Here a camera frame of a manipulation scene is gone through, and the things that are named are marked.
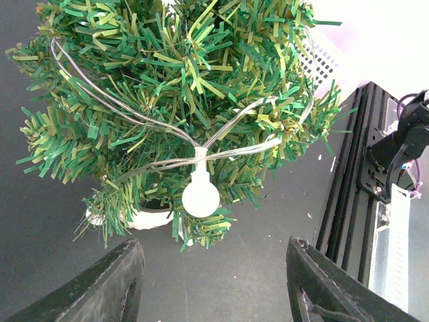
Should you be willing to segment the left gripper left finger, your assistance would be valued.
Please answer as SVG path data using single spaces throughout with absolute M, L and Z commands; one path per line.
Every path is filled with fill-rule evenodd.
M 145 262 L 129 239 L 7 321 L 137 321 Z

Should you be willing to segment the white perforated plastic basket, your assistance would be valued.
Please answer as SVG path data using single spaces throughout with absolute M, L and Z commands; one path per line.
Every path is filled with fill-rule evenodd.
M 304 74 L 314 81 L 316 88 L 329 85 L 340 65 L 339 49 L 320 33 L 311 33 L 312 41 L 304 38 L 296 44 L 298 59 Z

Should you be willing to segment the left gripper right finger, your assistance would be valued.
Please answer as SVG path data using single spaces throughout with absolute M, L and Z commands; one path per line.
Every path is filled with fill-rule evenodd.
M 416 321 L 370 291 L 305 239 L 290 237 L 286 252 L 293 321 Z

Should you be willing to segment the white bulb string lights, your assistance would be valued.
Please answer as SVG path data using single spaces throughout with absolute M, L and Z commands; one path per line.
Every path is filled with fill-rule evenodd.
M 210 174 L 207 170 L 207 161 L 208 160 L 218 160 L 221 158 L 229 158 L 233 156 L 242 156 L 256 154 L 262 151 L 266 151 L 270 148 L 278 146 L 281 144 L 281 139 L 272 138 L 261 144 L 252 145 L 245 148 L 239 148 L 236 150 L 228 150 L 226 152 L 219 152 L 216 154 L 208 154 L 208 148 L 211 147 L 218 138 L 226 134 L 232 127 L 240 121 L 250 110 L 264 104 L 264 103 L 274 103 L 277 99 L 276 96 L 264 97 L 256 100 L 252 104 L 242 108 L 234 118 L 226 122 L 220 130 L 214 133 L 214 135 L 206 141 L 203 145 L 197 144 L 186 132 L 182 131 L 176 126 L 163 123 L 161 121 L 146 117 L 137 111 L 133 110 L 124 102 L 114 98 L 112 95 L 101 90 L 94 82 L 92 82 L 83 71 L 78 67 L 77 63 L 72 59 L 72 57 L 63 49 L 63 47 L 58 42 L 57 37 L 52 38 L 50 43 L 50 49 L 54 60 L 57 65 L 60 67 L 60 70 L 65 74 L 65 79 L 70 80 L 72 75 L 67 71 L 64 65 L 60 62 L 60 59 L 56 55 L 56 49 L 59 48 L 61 53 L 65 55 L 67 60 L 71 63 L 75 71 L 81 76 L 84 83 L 78 84 L 78 86 L 93 99 L 96 99 L 98 102 L 102 103 L 105 107 L 118 113 L 121 117 L 128 119 L 130 122 L 134 122 L 138 125 L 145 126 L 147 123 L 152 123 L 158 125 L 162 128 L 169 129 L 175 136 L 182 138 L 190 142 L 194 146 L 194 157 L 193 158 L 183 158 L 177 161 L 172 159 L 164 160 L 160 162 L 153 162 L 146 166 L 143 166 L 134 172 L 128 172 L 118 179 L 119 182 L 123 182 L 127 178 L 142 174 L 144 172 L 149 172 L 154 169 L 157 165 L 164 165 L 165 170 L 171 168 L 177 168 L 179 166 L 185 166 L 189 164 L 195 165 L 195 170 L 191 173 L 191 182 L 187 184 L 184 192 L 182 193 L 182 204 L 185 210 L 192 216 L 197 218 L 204 218 L 212 215 L 219 207 L 220 204 L 220 194 L 216 186 L 210 181 Z

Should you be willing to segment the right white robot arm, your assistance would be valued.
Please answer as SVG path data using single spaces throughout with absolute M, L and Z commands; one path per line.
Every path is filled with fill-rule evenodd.
M 391 202 L 391 188 L 393 172 L 403 164 L 417 160 L 428 146 L 428 91 L 424 90 L 417 95 L 407 95 L 412 100 L 407 105 L 399 101 L 397 111 L 397 129 L 380 141 L 367 148 L 365 159 L 379 176 L 374 179 L 380 188 L 375 196 L 385 204 Z

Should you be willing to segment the small green christmas tree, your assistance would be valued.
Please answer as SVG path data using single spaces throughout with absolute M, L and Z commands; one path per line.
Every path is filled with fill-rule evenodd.
M 36 9 L 38 34 L 6 56 L 31 80 L 45 111 L 26 112 L 29 171 L 63 183 L 91 176 L 100 182 L 85 199 L 76 235 L 97 230 L 103 239 L 147 223 L 150 211 L 172 224 L 185 245 L 210 247 L 233 224 L 228 206 L 256 203 L 267 172 L 298 160 L 311 144 L 326 141 L 349 112 L 335 80 L 316 88 L 304 74 L 295 45 L 312 41 L 320 25 L 306 1 L 46 1 Z M 208 154 L 261 144 L 281 144 L 256 154 L 208 160 L 220 194 L 210 216 L 190 215 L 182 193 L 195 165 L 157 165 L 123 182 L 128 172 L 194 157 L 194 146 L 171 130 L 130 122 L 86 94 L 81 76 L 52 38 L 101 90 L 138 113 L 178 127 L 203 145 L 238 112 L 248 112 L 208 148 Z

